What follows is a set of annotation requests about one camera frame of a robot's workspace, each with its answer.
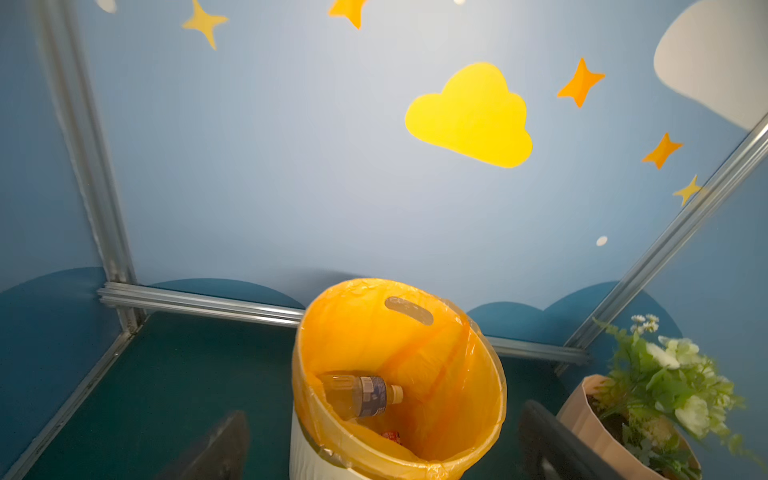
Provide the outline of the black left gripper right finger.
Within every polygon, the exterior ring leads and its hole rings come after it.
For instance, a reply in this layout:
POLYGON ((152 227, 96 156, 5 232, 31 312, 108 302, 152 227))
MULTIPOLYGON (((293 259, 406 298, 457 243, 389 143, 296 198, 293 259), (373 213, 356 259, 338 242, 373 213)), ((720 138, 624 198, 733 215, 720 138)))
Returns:
POLYGON ((527 400, 518 421, 523 468, 530 479, 622 479, 543 405, 527 400))

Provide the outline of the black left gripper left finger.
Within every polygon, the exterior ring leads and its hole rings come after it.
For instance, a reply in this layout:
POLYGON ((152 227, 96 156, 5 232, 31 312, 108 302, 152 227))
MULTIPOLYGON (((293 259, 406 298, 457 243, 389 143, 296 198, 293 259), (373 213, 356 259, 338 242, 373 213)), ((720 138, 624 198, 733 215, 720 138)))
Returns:
POLYGON ((155 479, 242 479, 249 446, 246 414, 232 411, 155 479))

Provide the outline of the crushed blue label bottle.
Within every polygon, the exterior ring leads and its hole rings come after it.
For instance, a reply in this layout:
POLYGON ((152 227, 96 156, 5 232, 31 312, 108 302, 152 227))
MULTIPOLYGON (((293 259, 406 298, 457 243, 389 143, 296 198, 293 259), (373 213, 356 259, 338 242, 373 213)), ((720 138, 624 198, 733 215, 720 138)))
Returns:
POLYGON ((400 385, 379 376, 330 372, 322 374, 320 380, 327 403, 343 420, 375 417, 404 400, 400 385))

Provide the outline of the clear bottle red label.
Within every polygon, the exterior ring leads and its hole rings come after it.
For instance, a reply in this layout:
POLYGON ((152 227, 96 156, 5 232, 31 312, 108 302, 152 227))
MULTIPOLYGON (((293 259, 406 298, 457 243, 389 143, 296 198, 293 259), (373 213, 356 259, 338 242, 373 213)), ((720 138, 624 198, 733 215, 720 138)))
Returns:
POLYGON ((395 431, 395 430, 384 431, 381 433, 381 436, 392 442, 395 442, 398 445, 402 445, 401 436, 398 431, 395 431))

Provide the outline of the white ribbed trash bin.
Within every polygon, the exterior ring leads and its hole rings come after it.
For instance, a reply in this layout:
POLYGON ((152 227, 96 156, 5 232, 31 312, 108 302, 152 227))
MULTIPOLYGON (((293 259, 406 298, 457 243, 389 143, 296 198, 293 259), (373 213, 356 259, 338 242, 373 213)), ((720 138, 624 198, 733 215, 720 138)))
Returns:
POLYGON ((292 411, 289 455, 290 480, 358 480, 366 476, 343 466, 338 466, 320 454, 292 411))

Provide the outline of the orange bin liner bag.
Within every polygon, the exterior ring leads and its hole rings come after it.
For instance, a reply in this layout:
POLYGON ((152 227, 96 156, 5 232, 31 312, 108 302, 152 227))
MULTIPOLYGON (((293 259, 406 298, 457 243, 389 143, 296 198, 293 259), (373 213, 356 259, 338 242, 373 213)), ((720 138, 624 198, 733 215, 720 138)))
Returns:
POLYGON ((342 282, 309 305, 292 389, 320 454, 366 479, 458 479, 497 441, 507 411, 503 367, 476 323, 447 300, 383 279, 342 282), (343 420, 320 380, 330 372, 382 377, 404 400, 343 420), (381 436, 388 430, 402 445, 381 436))

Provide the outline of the pink ribbed flower pot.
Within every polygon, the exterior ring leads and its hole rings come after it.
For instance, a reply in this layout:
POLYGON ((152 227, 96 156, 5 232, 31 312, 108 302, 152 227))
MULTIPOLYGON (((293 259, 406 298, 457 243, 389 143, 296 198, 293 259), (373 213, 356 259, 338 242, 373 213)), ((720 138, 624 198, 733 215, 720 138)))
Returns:
POLYGON ((659 421, 661 433, 668 435, 668 442, 660 442, 659 447, 678 447, 685 460, 681 472, 671 467, 663 467, 662 472, 654 470, 624 446, 622 437, 614 437, 591 402, 595 394, 612 384, 613 380, 608 376, 595 374, 585 377, 561 407, 557 419, 616 470, 622 479, 700 479, 702 470, 699 460, 681 430, 667 417, 662 416, 659 421))

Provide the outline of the artificial white flower plant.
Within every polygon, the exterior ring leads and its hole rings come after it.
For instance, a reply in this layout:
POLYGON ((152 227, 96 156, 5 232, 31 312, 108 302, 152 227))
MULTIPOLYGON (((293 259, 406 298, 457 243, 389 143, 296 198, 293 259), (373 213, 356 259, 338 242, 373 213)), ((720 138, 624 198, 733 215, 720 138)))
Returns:
POLYGON ((636 460, 667 479, 699 479, 700 467, 683 445, 687 433, 717 437, 731 455, 766 463, 726 424, 744 400, 715 362, 688 338, 659 334, 660 320, 634 315, 629 328, 602 323, 616 342, 611 369, 588 402, 608 432, 636 460))

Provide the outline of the aluminium back frame rail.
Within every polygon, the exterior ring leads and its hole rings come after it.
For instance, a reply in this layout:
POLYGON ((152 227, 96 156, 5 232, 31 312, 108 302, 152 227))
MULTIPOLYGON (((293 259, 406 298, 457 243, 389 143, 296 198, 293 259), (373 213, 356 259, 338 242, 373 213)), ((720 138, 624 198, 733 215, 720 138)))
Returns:
MULTIPOLYGON (((98 290, 98 295, 102 303, 113 307, 136 307, 280 327, 296 328, 304 316, 302 309, 117 282, 106 283, 98 290)), ((592 360, 589 353, 578 348, 493 336, 488 341, 496 353, 504 357, 572 365, 587 365, 592 360)))

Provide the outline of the right aluminium frame post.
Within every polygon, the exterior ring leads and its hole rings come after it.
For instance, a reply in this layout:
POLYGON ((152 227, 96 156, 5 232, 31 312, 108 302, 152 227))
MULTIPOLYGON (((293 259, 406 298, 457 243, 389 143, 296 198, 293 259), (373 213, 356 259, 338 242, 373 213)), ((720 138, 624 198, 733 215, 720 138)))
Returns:
POLYGON ((613 322, 766 159, 767 119, 762 118, 709 177, 702 191, 687 202, 643 256, 585 318, 565 345, 585 353, 603 331, 596 322, 613 322))

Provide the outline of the aluminium frame post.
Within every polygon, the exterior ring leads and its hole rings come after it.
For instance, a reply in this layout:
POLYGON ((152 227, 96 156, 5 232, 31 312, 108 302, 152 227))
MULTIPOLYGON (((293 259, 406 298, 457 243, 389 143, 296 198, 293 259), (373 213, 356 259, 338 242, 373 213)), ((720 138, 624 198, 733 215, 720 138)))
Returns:
POLYGON ((101 126, 74 1, 32 1, 38 45, 72 168, 100 255, 112 283, 137 277, 101 126))
POLYGON ((766 159, 767 119, 762 118, 709 177, 702 191, 687 202, 643 256, 585 318, 565 345, 585 353, 603 331, 596 322, 613 322, 766 159))

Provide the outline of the left aluminium frame post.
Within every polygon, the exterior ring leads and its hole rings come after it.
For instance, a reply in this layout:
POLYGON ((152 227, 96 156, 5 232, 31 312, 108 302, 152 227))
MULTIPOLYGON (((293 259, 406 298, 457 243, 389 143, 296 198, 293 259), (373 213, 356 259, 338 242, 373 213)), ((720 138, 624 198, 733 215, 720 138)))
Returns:
POLYGON ((74 1, 32 1, 38 45, 72 168, 100 255, 112 283, 137 277, 101 126, 74 1))

